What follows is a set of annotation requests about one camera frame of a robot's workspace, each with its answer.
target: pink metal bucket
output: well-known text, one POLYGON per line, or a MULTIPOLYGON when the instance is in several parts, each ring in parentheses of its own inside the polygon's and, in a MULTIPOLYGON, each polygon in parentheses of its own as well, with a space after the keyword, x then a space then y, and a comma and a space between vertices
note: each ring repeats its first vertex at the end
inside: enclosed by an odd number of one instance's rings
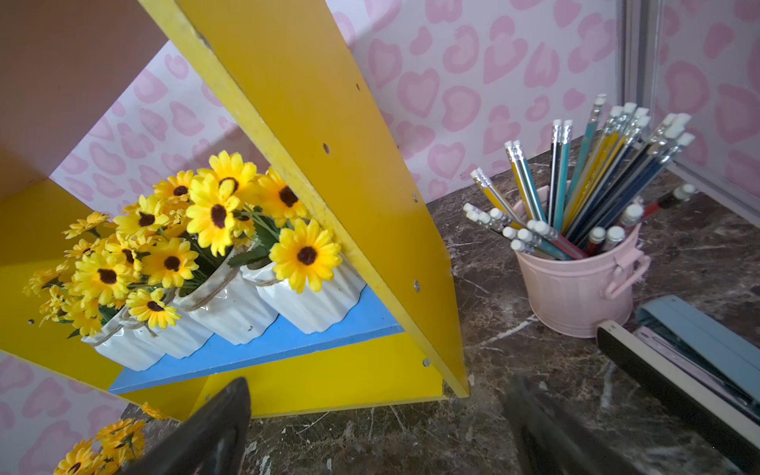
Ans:
MULTIPOLYGON (((545 204, 549 187, 538 190, 545 204)), ((515 205, 524 216, 522 201, 515 205)), ((636 249, 638 230, 611 251, 578 261, 550 261, 518 252, 530 307, 547 327, 578 338, 593 338, 602 320, 625 323, 633 310, 631 286, 651 258, 636 249)))

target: pink wallpaper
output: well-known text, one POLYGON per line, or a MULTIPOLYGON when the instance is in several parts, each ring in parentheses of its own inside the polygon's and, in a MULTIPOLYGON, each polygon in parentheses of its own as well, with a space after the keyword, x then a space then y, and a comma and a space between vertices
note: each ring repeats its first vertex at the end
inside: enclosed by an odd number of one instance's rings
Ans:
POLYGON ((760 203, 760 1, 665 0, 660 41, 655 119, 692 114, 681 161, 760 203))
POLYGON ((127 403, 0 353, 0 475, 49 475, 127 403))
MULTIPOLYGON (((508 168, 503 143, 549 148, 552 119, 582 133, 598 93, 616 96, 612 0, 328 0, 426 201, 508 168)), ((222 149, 265 163, 167 43, 52 178, 117 213, 222 149)))

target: marble countertop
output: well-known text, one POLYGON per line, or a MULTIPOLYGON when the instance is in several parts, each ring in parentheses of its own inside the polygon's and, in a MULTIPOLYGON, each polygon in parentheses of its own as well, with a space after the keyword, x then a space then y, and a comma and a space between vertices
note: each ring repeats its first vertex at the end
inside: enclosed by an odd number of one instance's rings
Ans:
MULTIPOLYGON (((546 154, 530 161, 539 184, 548 182, 548 162, 546 154)), ((493 181, 510 202, 519 199, 511 172, 493 181)), ((644 197, 680 183, 665 173, 644 197)), ((489 208, 470 186, 429 210, 451 253, 471 396, 253 420, 244 473, 520 473, 502 413, 513 375, 546 388, 644 473, 734 473, 593 340, 566 337, 535 319, 508 241, 468 221, 461 211, 467 201, 489 208)), ((760 230, 698 195, 647 219, 640 239, 652 264, 635 286, 635 306, 675 294, 760 346, 760 230)))

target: shelf board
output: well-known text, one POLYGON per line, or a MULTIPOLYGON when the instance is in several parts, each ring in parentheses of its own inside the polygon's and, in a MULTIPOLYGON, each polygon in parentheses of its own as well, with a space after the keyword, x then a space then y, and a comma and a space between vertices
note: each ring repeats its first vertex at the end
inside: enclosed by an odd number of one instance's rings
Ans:
POLYGON ((383 302, 366 286, 359 303, 348 312, 346 318, 322 333, 304 334, 280 316, 263 335, 246 345, 233 345, 215 334, 200 350, 186 358, 165 355, 144 371, 124 368, 109 392, 123 394, 153 388, 403 332, 404 329, 383 302))

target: white flower pot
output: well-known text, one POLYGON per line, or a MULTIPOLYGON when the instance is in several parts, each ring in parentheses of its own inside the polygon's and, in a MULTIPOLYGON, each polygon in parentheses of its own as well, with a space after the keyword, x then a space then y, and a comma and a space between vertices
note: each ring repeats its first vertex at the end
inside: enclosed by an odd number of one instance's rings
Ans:
MULTIPOLYGON (((173 300, 174 295, 171 293, 164 300, 164 303, 176 307, 173 300)), ((188 314, 182 310, 177 309, 177 314, 182 317, 176 321, 177 325, 168 326, 165 329, 158 326, 149 329, 144 326, 136 329, 135 335, 145 343, 177 359, 190 356, 205 345, 214 333, 188 317, 188 314)))
POLYGON ((82 337, 82 341, 93 345, 95 351, 122 366, 143 371, 158 363, 165 353, 140 340, 133 330, 122 326, 119 315, 126 311, 126 307, 119 310, 99 334, 82 337))
MULTIPOLYGON (((273 280, 275 263, 260 269, 242 269, 242 275, 251 282, 273 280)), ((325 331, 346 318, 348 311, 359 302, 366 282, 356 272, 348 259, 334 270, 333 280, 322 282, 321 292, 314 292, 306 285, 300 295, 286 280, 267 287, 257 287, 262 299, 274 307, 290 323, 306 334, 325 331)))
POLYGON ((199 288, 176 297, 173 303, 215 334, 240 345, 260 337, 277 319, 277 310, 261 299, 256 287, 242 278, 238 268, 227 265, 235 254, 231 252, 199 288))

